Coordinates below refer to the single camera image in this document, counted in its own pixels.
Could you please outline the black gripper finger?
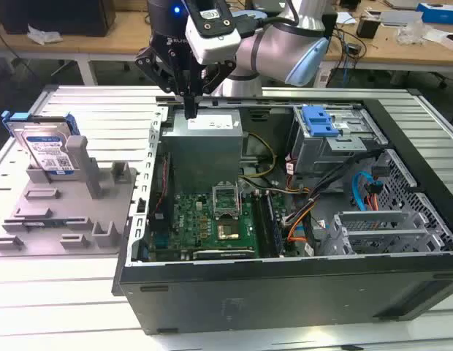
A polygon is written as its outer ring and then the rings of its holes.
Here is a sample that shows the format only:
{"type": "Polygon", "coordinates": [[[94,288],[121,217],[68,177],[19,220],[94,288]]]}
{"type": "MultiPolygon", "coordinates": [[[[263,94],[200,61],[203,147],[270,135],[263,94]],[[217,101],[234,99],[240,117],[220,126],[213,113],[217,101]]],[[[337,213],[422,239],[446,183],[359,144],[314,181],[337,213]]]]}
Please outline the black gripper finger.
{"type": "Polygon", "coordinates": [[[202,65],[195,59],[191,63],[191,119],[197,117],[199,102],[205,94],[211,94],[233,72],[232,60],[202,65]]]}
{"type": "Polygon", "coordinates": [[[146,47],[136,56],[135,63],[163,92],[177,96],[183,103],[185,118],[192,119],[192,94],[175,49],[170,48],[167,61],[163,61],[154,48],[146,47]]]}

